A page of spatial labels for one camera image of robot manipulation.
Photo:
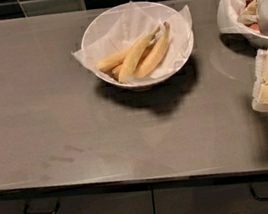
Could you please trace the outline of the yellow banana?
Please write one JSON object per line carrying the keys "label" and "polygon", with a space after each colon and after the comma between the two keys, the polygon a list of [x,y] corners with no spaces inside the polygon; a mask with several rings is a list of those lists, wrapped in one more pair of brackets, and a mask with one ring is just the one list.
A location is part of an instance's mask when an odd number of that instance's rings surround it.
{"label": "yellow banana", "polygon": [[109,70],[114,69],[124,61],[126,55],[129,53],[132,47],[133,46],[126,46],[114,54],[107,55],[107,57],[102,58],[96,63],[96,68],[101,72],[109,72]]}
{"label": "yellow banana", "polygon": [[149,34],[144,34],[144,36],[140,37],[131,49],[129,53],[126,55],[124,62],[122,63],[121,70],[119,71],[118,80],[120,83],[125,83],[129,76],[133,75],[141,56],[143,55],[146,48],[149,46],[148,44],[156,36],[156,33],[159,32],[160,27],[156,27],[155,30],[150,32]]}
{"label": "yellow banana", "polygon": [[159,64],[161,60],[166,55],[169,47],[169,30],[170,24],[164,22],[164,33],[159,40],[155,43],[150,53],[141,61],[137,68],[135,69],[134,75],[137,78],[145,77],[151,73]]}

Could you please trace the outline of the white bowl with bananas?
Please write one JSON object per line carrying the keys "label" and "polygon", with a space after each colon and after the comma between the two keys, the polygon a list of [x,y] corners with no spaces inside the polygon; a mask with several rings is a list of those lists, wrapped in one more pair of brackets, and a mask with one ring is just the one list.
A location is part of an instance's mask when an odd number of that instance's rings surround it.
{"label": "white bowl with bananas", "polygon": [[[120,84],[96,68],[96,63],[110,54],[150,33],[163,22],[170,24],[169,48],[158,67],[144,78],[131,77],[128,84]],[[192,16],[188,6],[181,11],[159,3],[129,2],[104,11],[85,31],[81,49],[73,56],[101,80],[133,91],[142,91],[167,80],[185,65],[194,45]],[[156,37],[163,34],[163,27]]]}

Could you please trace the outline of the small yellow banana underneath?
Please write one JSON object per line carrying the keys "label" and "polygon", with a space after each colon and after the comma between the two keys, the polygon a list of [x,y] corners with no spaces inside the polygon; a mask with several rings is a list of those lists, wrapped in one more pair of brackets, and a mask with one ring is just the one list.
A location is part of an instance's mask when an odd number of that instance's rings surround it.
{"label": "small yellow banana underneath", "polygon": [[[152,48],[154,46],[155,46],[154,43],[152,43],[147,48],[145,48],[144,53],[140,56],[139,62],[143,61],[147,57],[147,55],[151,53]],[[119,72],[121,70],[121,67],[122,67],[121,65],[118,65],[111,71],[113,79],[118,80],[118,77],[119,77],[119,74],[120,74]]]}

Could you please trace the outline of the red strawberries pile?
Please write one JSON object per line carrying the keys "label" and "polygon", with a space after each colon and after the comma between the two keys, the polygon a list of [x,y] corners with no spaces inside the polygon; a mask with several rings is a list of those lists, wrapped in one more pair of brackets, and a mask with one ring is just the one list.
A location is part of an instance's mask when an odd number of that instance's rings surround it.
{"label": "red strawberries pile", "polygon": [[246,27],[254,31],[259,30],[258,17],[257,17],[258,0],[245,0],[245,7],[238,16],[238,22],[244,24]]}

